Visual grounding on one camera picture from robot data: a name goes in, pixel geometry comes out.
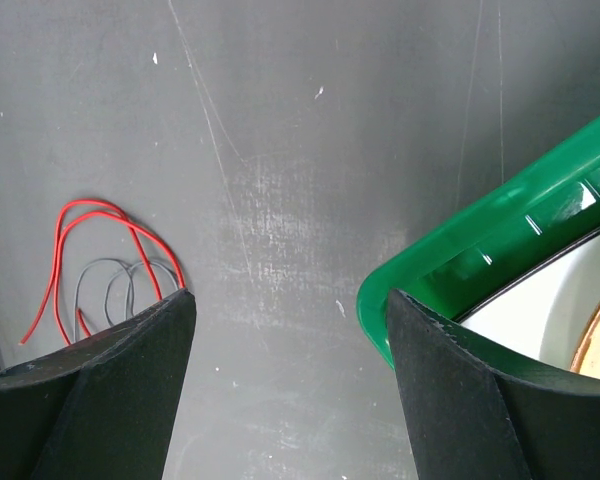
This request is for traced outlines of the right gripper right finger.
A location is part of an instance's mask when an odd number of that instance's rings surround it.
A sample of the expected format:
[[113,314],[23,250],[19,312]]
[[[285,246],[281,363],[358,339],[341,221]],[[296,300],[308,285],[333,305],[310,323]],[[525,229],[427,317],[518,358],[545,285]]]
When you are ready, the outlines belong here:
[[600,380],[519,354],[400,290],[389,345],[421,479],[600,479]]

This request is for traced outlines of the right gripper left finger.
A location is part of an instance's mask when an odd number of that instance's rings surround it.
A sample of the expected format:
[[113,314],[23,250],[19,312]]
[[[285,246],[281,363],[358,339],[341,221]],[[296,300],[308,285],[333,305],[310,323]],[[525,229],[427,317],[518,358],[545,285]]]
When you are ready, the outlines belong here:
[[196,325],[181,289],[0,371],[0,479],[159,479]]

